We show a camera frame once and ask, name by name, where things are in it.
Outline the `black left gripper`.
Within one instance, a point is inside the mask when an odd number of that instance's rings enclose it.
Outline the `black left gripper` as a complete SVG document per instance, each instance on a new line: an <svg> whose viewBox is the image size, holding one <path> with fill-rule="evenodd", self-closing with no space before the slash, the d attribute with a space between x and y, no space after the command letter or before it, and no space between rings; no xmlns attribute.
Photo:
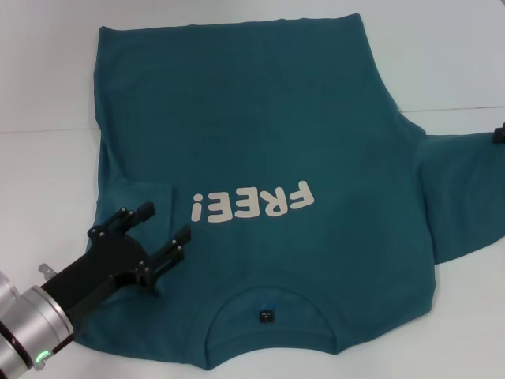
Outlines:
<svg viewBox="0 0 505 379"><path fill-rule="evenodd" d="M189 225L152 256L125 234L154 215L151 201L137 210L120 208L88 230L91 245L83 256L42 285L71 321L83 320L125 285L153 289L158 279L184 260L184 245L192 237Z"/></svg>

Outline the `teal t-shirt with FREE print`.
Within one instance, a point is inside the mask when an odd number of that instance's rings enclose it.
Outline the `teal t-shirt with FREE print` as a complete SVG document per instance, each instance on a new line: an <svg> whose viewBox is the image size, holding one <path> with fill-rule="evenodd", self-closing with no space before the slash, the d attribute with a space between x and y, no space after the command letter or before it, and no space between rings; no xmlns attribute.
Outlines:
<svg viewBox="0 0 505 379"><path fill-rule="evenodd" d="M505 144L400 113L361 18L99 30L97 220L155 204L146 250L184 261L121 291L78 342L218 365L336 354L432 308L435 266L505 237Z"/></svg>

